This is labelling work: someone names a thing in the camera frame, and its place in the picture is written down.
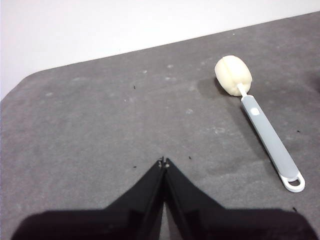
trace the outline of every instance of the sponge brush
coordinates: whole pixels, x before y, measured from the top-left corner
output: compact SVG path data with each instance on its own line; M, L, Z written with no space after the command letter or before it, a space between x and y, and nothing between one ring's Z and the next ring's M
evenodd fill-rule
M247 93L251 87L252 76L246 64L238 57L229 55L221 58L214 68L216 78L224 90L232 96L241 96L237 87L242 84L242 89Z

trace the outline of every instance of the gray surface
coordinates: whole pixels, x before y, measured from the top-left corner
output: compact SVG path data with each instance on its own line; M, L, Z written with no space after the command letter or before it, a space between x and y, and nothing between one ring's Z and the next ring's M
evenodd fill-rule
M317 12L25 78L1 102L1 239L29 214L107 206L162 155L227 208L295 207L320 233L319 23ZM303 192L285 189L240 98L214 79L229 54L249 67Z

